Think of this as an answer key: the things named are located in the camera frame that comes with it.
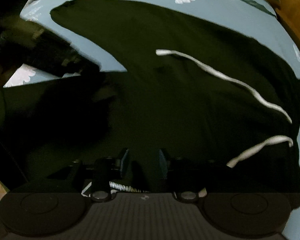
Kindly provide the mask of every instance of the black device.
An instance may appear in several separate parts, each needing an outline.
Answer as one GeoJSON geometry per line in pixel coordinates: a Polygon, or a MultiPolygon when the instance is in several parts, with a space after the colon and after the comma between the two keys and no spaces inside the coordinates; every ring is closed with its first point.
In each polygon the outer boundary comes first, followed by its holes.
{"type": "Polygon", "coordinates": [[[109,181],[125,175],[127,148],[12,190],[0,201],[5,239],[284,239],[291,208],[281,193],[214,161],[170,158],[164,149],[158,161],[167,192],[111,194],[109,181]]]}
{"type": "MultiPolygon", "coordinates": [[[[100,66],[81,56],[71,44],[50,30],[34,22],[19,19],[20,25],[28,30],[3,30],[0,28],[0,65],[3,72],[13,66],[28,64],[58,77],[65,73],[80,73],[82,76],[97,80],[100,66]]],[[[0,180],[9,189],[15,189],[28,182],[26,175],[6,147],[6,141],[0,134],[0,162],[10,173],[0,169],[0,180]]]]}

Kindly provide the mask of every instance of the light blue bedsheet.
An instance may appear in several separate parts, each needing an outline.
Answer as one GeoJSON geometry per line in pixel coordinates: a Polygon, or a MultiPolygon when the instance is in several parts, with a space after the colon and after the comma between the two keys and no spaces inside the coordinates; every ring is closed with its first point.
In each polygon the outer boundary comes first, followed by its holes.
{"type": "MultiPolygon", "coordinates": [[[[72,46],[83,56],[101,64],[101,71],[126,71],[115,58],[102,48],[52,21],[50,10],[65,1],[67,0],[37,0],[23,9],[21,17],[38,22],[70,41],[72,46]]],[[[253,37],[282,57],[294,70],[296,76],[300,78],[300,53],[276,17],[241,0],[188,0],[189,2],[177,0],[178,3],[176,3],[176,0],[135,1],[152,3],[180,11],[253,37]]],[[[31,78],[31,82],[32,80],[38,82],[38,77],[36,77],[36,80],[33,78],[35,76],[31,78]]],[[[300,150],[300,132],[298,144],[300,150]]],[[[284,230],[284,235],[291,240],[300,240],[300,208],[292,212],[284,230]]]]}

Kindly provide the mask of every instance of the dark green blanket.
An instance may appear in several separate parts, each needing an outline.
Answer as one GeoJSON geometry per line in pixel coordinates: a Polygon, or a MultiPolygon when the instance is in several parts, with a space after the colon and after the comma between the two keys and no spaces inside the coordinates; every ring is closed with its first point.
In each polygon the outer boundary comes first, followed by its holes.
{"type": "MultiPolygon", "coordinates": [[[[128,174],[117,182],[160,191],[157,148],[196,162],[226,164],[244,150],[284,135],[293,139],[293,147],[287,142],[266,146],[234,169],[280,192],[300,193],[300,80],[271,50],[225,27],[135,1],[75,0],[53,9],[51,17],[108,51],[127,72],[106,74],[117,96],[97,104],[91,98],[103,77],[5,89],[1,133],[30,179],[73,159],[93,163],[129,147],[128,174]],[[211,76],[191,60],[157,56],[156,49],[188,54],[245,82],[281,106],[292,124],[242,87],[211,76]]],[[[300,206],[300,194],[290,203],[300,206]]]]}
{"type": "Polygon", "coordinates": [[[136,159],[145,167],[152,189],[150,167],[155,159],[146,157],[149,148],[165,147],[172,156],[226,164],[272,136],[285,135],[293,139],[292,148],[288,143],[266,146],[235,169],[281,192],[300,192],[300,80],[268,48],[211,22],[135,1],[74,0],[53,9],[51,17],[127,69],[126,79],[113,79],[119,95],[109,140],[138,149],[136,159]],[[241,87],[185,58],[159,57],[156,49],[188,54],[245,82],[281,106],[293,123],[241,87]]]}

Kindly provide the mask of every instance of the bed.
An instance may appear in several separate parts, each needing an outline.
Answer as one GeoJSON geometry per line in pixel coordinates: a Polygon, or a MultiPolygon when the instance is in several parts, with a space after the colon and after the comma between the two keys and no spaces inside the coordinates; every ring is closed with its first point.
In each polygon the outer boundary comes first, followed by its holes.
{"type": "MultiPolygon", "coordinates": [[[[127,69],[124,65],[119,63],[116,58],[106,50],[102,49],[92,41],[80,36],[67,28],[58,25],[50,16],[52,9],[71,0],[30,0],[21,12],[21,18],[24,20],[34,21],[43,27],[53,30],[54,33],[64,38],[71,43],[71,46],[80,52],[81,55],[87,57],[91,61],[101,66],[101,71],[106,73],[125,73],[127,69]]],[[[244,36],[252,37],[261,45],[267,47],[282,60],[284,60],[294,71],[296,77],[300,79],[300,51],[289,36],[284,27],[279,23],[275,10],[265,0],[125,0],[125,1],[139,1],[158,5],[162,8],[171,9],[180,13],[184,13],[199,19],[204,19],[207,22],[231,29],[244,36]]],[[[34,69],[30,66],[23,66],[18,70],[19,73],[24,73],[24,80],[16,80],[15,73],[6,85],[5,100],[9,104],[11,113],[19,111],[20,104],[14,102],[15,93],[24,93],[22,108],[32,108],[36,104],[38,98],[43,94],[46,87],[58,80],[49,73],[44,73],[40,70],[34,69]],[[36,89],[27,90],[23,86],[15,86],[21,84],[37,84],[36,89]]],[[[300,153],[300,130],[297,138],[300,153]]],[[[37,177],[42,175],[42,168],[45,169],[46,174],[62,167],[68,160],[77,157],[76,150],[66,149],[68,155],[54,156],[53,152],[58,149],[52,146],[43,146],[37,149],[28,157],[27,163],[35,163],[28,167],[32,171],[32,176],[37,177]],[[50,152],[49,155],[44,156],[42,152],[50,152]],[[36,171],[39,166],[42,166],[40,172],[36,171]]],[[[109,153],[109,144],[105,144],[100,151],[109,153]]],[[[87,155],[93,154],[93,149],[86,149],[87,155]]],[[[288,239],[300,239],[300,208],[294,210],[285,227],[284,235],[288,239]]]]}

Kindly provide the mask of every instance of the white cloud print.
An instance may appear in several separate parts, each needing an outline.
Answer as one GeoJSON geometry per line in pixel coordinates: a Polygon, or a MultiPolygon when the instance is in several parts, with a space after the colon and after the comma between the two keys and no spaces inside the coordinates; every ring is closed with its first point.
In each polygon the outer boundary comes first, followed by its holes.
{"type": "Polygon", "coordinates": [[[23,85],[23,82],[30,82],[30,77],[33,77],[34,75],[35,68],[23,64],[15,71],[15,73],[11,76],[11,78],[4,85],[4,87],[14,87],[23,85]]]}

